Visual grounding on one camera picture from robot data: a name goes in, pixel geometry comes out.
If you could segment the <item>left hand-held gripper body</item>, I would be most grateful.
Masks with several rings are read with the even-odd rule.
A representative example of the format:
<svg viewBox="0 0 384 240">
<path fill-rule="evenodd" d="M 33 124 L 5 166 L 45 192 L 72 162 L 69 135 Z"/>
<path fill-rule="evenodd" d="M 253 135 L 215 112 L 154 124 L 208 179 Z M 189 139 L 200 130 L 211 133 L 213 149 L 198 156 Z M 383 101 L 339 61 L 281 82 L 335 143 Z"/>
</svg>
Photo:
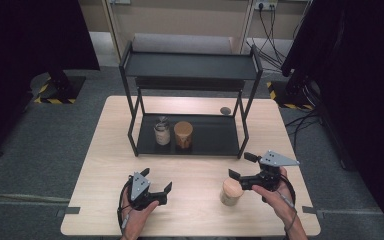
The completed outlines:
<svg viewBox="0 0 384 240">
<path fill-rule="evenodd" d="M 167 204 L 167 195 L 164 192 L 151 193 L 151 182 L 140 172 L 135 172 L 128 181 L 128 201 L 130 206 L 138 211 L 145 209 L 150 203 L 158 201 L 160 205 Z"/>
</svg>

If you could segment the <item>white wall power outlet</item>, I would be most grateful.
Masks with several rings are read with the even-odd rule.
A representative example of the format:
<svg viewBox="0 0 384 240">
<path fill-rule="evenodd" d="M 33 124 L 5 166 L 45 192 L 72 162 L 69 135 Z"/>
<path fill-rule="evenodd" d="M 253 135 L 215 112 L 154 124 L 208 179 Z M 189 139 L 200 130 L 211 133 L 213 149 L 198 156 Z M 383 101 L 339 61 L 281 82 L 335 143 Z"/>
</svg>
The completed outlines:
<svg viewBox="0 0 384 240">
<path fill-rule="evenodd" d="M 255 0 L 254 9 L 259 11 L 275 11 L 278 0 Z"/>
</svg>

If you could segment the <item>person's right hand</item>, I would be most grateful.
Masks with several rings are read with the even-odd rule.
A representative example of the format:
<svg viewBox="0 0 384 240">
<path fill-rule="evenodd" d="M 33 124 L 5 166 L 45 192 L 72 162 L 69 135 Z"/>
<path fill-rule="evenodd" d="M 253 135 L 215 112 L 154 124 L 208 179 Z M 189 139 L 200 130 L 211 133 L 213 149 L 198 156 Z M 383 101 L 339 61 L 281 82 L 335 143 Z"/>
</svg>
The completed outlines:
<svg viewBox="0 0 384 240">
<path fill-rule="evenodd" d="M 275 214 L 282 220 L 287 231 L 290 231 L 298 222 L 299 218 L 295 204 L 284 180 L 280 181 L 275 191 L 269 191 L 258 185 L 253 185 L 252 190 L 261 195 L 265 202 L 274 209 Z"/>
</svg>

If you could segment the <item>grey floor tape patch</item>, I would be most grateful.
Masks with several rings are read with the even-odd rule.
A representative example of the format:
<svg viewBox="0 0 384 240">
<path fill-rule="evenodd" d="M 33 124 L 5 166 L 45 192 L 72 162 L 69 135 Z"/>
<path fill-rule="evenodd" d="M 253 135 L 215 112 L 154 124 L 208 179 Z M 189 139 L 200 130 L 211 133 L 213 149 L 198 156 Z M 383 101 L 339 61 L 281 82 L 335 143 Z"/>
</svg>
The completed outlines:
<svg viewBox="0 0 384 240">
<path fill-rule="evenodd" d="M 314 207 L 302 206 L 303 213 L 314 214 L 318 219 L 324 219 L 324 213 L 321 210 L 317 210 Z"/>
<path fill-rule="evenodd" d="M 79 214 L 80 207 L 66 207 L 65 209 L 60 209 L 57 211 L 57 217 L 64 217 L 67 214 Z"/>
</svg>

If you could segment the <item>black curtain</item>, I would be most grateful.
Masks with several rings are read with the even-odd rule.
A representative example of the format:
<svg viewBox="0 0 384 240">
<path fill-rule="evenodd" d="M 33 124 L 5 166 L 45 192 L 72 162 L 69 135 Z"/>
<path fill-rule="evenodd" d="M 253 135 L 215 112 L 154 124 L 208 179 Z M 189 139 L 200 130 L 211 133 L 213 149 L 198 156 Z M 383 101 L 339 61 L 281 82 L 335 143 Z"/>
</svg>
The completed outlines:
<svg viewBox="0 0 384 240">
<path fill-rule="evenodd" d="M 0 0 L 0 140 L 34 77 L 98 68 L 79 0 Z"/>
<path fill-rule="evenodd" d="M 384 213 L 384 0 L 312 0 L 282 72 L 290 94 L 318 85 L 343 167 Z"/>
</svg>

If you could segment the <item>black metal two-tier rack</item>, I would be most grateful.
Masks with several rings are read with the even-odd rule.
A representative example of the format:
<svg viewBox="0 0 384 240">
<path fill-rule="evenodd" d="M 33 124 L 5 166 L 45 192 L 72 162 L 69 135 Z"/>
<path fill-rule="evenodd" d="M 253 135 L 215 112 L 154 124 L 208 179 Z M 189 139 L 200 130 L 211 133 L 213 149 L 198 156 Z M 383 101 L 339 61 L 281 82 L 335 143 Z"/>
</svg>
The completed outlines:
<svg viewBox="0 0 384 240">
<path fill-rule="evenodd" d="M 131 113 L 128 139 L 135 155 L 213 155 L 241 157 L 249 138 L 247 117 L 263 73 L 257 50 L 241 54 L 141 52 L 128 44 L 119 71 Z M 234 107 L 220 114 L 155 113 L 145 110 L 144 90 L 233 92 Z M 161 117 L 170 126 L 188 121 L 192 146 L 156 142 L 154 127 Z"/>
</svg>

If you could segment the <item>person's left hand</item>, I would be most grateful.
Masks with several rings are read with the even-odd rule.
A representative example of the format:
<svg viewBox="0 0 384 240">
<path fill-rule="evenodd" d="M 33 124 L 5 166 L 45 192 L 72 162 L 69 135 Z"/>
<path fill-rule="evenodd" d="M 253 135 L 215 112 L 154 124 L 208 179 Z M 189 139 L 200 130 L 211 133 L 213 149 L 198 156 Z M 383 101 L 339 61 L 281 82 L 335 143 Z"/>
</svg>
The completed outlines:
<svg viewBox="0 0 384 240">
<path fill-rule="evenodd" d="M 127 193 L 124 193 L 121 206 L 121 216 L 122 220 L 127 219 L 127 223 L 125 224 L 122 236 L 140 236 L 149 215 L 157 208 L 158 205 L 159 202 L 154 201 L 141 211 L 135 210 L 129 205 Z"/>
</svg>

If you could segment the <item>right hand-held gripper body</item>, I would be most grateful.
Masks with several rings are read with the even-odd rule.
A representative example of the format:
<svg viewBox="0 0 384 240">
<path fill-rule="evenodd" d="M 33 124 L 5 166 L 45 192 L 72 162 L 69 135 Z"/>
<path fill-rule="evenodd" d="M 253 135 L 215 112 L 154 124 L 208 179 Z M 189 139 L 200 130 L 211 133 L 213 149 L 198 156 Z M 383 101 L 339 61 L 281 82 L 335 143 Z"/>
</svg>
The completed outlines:
<svg viewBox="0 0 384 240">
<path fill-rule="evenodd" d="M 252 176 L 241 176 L 238 180 L 243 190 L 251 190 L 253 185 L 275 191 L 281 181 L 280 168 L 284 166 L 299 166 L 300 162 L 274 151 L 268 150 L 260 156 L 260 172 Z"/>
</svg>

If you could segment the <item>cinnamon stick jar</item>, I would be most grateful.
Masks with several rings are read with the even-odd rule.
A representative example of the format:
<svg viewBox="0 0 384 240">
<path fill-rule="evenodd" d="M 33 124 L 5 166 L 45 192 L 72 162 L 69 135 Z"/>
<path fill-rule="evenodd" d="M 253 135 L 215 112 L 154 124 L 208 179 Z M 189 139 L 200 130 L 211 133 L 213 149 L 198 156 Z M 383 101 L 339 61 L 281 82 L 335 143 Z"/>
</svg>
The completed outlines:
<svg viewBox="0 0 384 240">
<path fill-rule="evenodd" d="M 193 126 L 187 121 L 177 122 L 174 126 L 176 145 L 180 149 L 189 149 L 192 145 Z"/>
</svg>

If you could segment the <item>dried leaf jar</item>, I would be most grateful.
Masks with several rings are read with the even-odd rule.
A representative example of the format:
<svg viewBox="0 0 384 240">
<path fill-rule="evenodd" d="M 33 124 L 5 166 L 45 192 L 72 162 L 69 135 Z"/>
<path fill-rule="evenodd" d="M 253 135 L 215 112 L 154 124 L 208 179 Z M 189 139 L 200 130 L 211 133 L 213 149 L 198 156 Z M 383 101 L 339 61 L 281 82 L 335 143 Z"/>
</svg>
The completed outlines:
<svg viewBox="0 0 384 240">
<path fill-rule="evenodd" d="M 243 193 L 244 190 L 238 181 L 226 178 L 222 183 L 219 199 L 226 206 L 234 206 L 238 203 Z"/>
</svg>

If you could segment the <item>stand base with hazard tape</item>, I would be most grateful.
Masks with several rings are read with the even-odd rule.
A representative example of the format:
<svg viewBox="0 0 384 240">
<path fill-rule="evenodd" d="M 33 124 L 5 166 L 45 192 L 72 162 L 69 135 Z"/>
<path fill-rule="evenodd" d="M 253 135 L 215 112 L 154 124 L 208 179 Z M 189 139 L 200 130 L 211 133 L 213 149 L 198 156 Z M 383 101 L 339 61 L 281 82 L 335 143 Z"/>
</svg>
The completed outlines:
<svg viewBox="0 0 384 240">
<path fill-rule="evenodd" d="M 307 99 L 303 92 L 296 94 L 286 91 L 287 83 L 284 81 L 270 81 L 267 83 L 269 96 L 281 108 L 312 110 L 313 105 Z"/>
<path fill-rule="evenodd" d="M 51 78 L 48 78 L 39 89 L 34 99 L 35 103 L 74 104 L 86 78 L 84 76 L 69 76 L 71 88 L 68 91 L 59 90 Z"/>
</svg>

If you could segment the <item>glass jar with white powder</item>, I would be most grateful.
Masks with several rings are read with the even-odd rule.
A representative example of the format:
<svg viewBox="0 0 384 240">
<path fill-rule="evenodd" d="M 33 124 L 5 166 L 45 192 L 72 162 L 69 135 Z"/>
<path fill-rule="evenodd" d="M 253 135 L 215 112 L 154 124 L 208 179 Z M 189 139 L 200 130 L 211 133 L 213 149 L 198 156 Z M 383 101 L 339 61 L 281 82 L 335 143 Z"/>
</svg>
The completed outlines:
<svg viewBox="0 0 384 240">
<path fill-rule="evenodd" d="M 165 146 L 170 143 L 171 141 L 170 124 L 167 116 L 160 116 L 158 118 L 154 126 L 154 133 L 155 133 L 156 142 L 159 145 Z"/>
</svg>

